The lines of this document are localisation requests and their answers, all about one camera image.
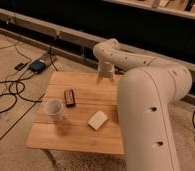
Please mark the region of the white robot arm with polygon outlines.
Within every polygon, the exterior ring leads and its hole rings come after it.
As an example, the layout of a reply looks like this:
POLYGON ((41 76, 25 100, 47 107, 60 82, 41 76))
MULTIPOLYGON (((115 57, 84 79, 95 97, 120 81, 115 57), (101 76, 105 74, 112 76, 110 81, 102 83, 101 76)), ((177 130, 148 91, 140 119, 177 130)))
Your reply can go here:
POLYGON ((189 93, 189 69, 123 51, 115 39, 96 44, 93 54, 125 71, 117 88, 117 108, 127 171, 181 171, 168 105, 189 93))

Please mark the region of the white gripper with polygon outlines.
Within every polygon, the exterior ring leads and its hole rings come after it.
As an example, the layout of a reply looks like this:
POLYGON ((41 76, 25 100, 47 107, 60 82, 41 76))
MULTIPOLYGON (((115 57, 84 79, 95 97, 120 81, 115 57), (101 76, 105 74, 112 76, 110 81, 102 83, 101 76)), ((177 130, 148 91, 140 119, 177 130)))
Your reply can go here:
POLYGON ((101 62, 99 64, 99 72, 97 76, 97 84, 99 84, 102 80, 102 76, 110 76, 110 82, 115 84, 115 77, 114 77, 114 65, 110 62, 101 62))

